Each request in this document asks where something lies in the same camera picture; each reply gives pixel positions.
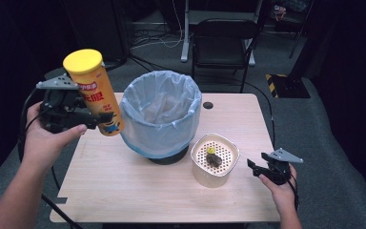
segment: finger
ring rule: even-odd
[[[269,180],[266,176],[264,175],[259,175],[259,179],[260,181],[268,188],[270,189],[271,192],[273,192],[276,188],[277,185],[274,184],[271,180]]]
[[[36,118],[38,115],[39,115],[39,112],[40,112],[40,104],[41,104],[42,102],[38,102],[38,103],[35,103],[34,105],[32,105],[32,106],[30,106],[29,108],[28,108],[28,114],[27,114],[27,119],[28,119],[28,121],[27,121],[27,123],[26,123],[26,126],[28,126],[29,125],[29,123],[31,122],[31,121],[33,121],[33,119],[34,118]],[[38,120],[38,118],[37,119],[35,119],[33,122],[32,122],[32,124],[30,125],[30,127],[31,128],[33,128],[33,127],[35,127],[35,126],[41,126],[41,124],[40,124],[40,121]]]
[[[88,127],[85,124],[81,124],[75,127],[70,128],[65,132],[61,132],[56,134],[57,142],[60,144],[60,147],[66,146],[68,143],[73,141],[74,139],[80,137],[88,130]]]

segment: yellow cylindrical can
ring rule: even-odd
[[[124,129],[124,122],[104,68],[102,54],[91,49],[79,50],[65,57],[63,65],[72,81],[78,84],[79,92],[92,114],[113,112],[111,122],[98,125],[100,133],[119,134]]]

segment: person's left hand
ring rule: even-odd
[[[29,107],[28,124],[38,116],[40,104],[41,102]],[[35,119],[27,131],[22,164],[26,164],[35,172],[46,173],[58,158],[62,149],[86,131],[87,126],[81,124],[65,132],[52,134],[43,129],[38,118]]]

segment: gray carpet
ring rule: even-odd
[[[265,74],[289,73],[302,48],[302,42],[293,59],[289,59],[288,55],[294,44],[291,36],[262,33],[254,51],[256,65],[249,69],[247,82],[257,87],[269,99],[273,111],[274,133],[266,97],[251,85],[245,86],[244,93],[257,95],[271,138],[274,137],[274,147],[281,147],[305,161],[295,165],[301,204],[299,216],[304,228],[366,228],[366,183],[334,139],[325,108],[310,79],[303,78],[311,95],[310,99],[272,98],[270,95]],[[189,74],[191,56],[189,55],[188,63],[181,63],[181,47],[182,43],[174,48],[163,44],[148,45],[132,49],[132,54],[165,68]],[[145,66],[151,71],[154,70],[149,65]],[[109,71],[109,76],[114,90],[123,92],[131,81],[147,72],[128,59],[121,67]],[[203,92],[239,91],[237,86],[203,85],[203,82],[210,81],[208,77],[198,79]],[[55,173],[60,183],[67,172],[76,143],[75,141],[70,144],[55,163]],[[0,196],[18,166],[17,151],[13,149],[0,168]],[[58,193],[51,174],[46,178],[44,192],[51,198],[55,198]],[[51,222],[50,211],[51,208],[42,201],[36,228],[70,228],[67,223]],[[80,225],[91,229],[102,227],[101,224],[95,223]],[[265,222],[249,225],[249,228],[272,227],[274,225]]]

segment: blue plastic bag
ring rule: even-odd
[[[147,158],[173,156],[193,139],[201,92],[191,77],[155,71],[136,78],[120,103],[124,142]]]

